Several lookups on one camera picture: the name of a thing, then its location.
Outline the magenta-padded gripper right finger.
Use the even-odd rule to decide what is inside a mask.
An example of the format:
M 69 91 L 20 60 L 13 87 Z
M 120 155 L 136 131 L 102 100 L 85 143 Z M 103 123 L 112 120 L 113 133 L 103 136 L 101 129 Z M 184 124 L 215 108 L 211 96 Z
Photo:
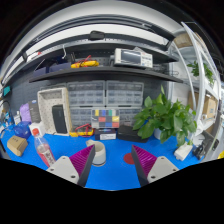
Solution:
M 138 146 L 132 146 L 131 155 L 141 187 L 178 171 L 165 156 L 156 157 Z

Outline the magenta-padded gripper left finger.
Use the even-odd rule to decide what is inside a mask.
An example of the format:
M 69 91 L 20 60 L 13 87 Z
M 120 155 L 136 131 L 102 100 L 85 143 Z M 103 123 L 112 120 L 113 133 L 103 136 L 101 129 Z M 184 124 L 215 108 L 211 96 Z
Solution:
M 70 157 L 61 156 L 50 168 L 47 169 L 47 171 L 84 187 L 86 185 L 94 157 L 95 146 L 91 145 Z

